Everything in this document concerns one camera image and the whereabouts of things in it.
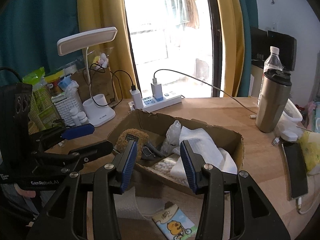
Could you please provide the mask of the person left hand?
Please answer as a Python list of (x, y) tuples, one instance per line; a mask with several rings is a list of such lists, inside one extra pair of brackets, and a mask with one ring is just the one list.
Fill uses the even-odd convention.
[(36, 196), (36, 192), (35, 191), (25, 191), (22, 190), (17, 184), (14, 184), (14, 188), (17, 191), (17, 193), (23, 197), (27, 197), (27, 198), (34, 198)]

